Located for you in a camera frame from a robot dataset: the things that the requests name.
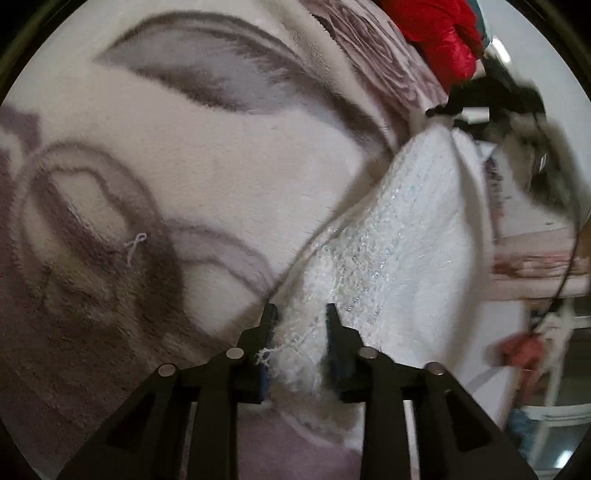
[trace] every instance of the red object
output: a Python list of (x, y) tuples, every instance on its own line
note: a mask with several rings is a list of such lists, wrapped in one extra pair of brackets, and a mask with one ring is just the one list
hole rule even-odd
[(539, 376), (536, 373), (545, 350), (541, 336), (536, 333), (517, 333), (499, 344), (504, 365), (521, 368), (522, 401), (527, 401), (536, 389)]
[(418, 44), (446, 92), (472, 78), (482, 39), (466, 0), (382, 0), (381, 7)]

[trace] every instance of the metal screw head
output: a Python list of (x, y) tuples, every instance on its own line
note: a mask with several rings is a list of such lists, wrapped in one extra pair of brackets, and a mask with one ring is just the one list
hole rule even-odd
[(226, 356), (232, 360), (238, 360), (239, 358), (242, 358), (242, 355), (244, 355), (244, 350), (238, 347), (230, 348), (230, 350), (226, 352)]
[(363, 346), (359, 349), (359, 356), (371, 360), (378, 357), (378, 351), (370, 346)]
[(158, 375), (161, 377), (170, 377), (171, 375), (174, 375), (176, 370), (177, 368), (173, 364), (160, 365), (160, 368), (158, 369)]
[(429, 362), (425, 365), (425, 369), (433, 375), (443, 375), (445, 373), (445, 367), (438, 362)]

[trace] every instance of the loose thread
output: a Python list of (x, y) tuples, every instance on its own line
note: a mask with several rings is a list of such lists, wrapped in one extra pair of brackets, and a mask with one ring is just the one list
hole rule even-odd
[(142, 233), (138, 233), (131, 242), (127, 242), (125, 244), (125, 248), (129, 248), (129, 251), (127, 252), (127, 266), (128, 267), (131, 266), (131, 259), (134, 256), (135, 249), (137, 248), (137, 246), (141, 242), (145, 242), (147, 239), (148, 239), (148, 235), (146, 235), (145, 233), (142, 232)]

